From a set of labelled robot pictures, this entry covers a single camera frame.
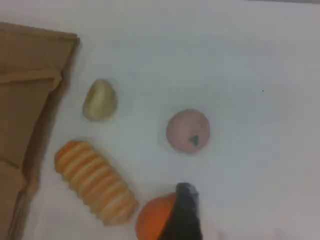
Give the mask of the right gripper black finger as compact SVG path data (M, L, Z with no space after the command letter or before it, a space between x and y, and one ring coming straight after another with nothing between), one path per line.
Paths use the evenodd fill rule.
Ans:
M159 238L161 240L201 240L199 193L188 182L175 187L175 202Z

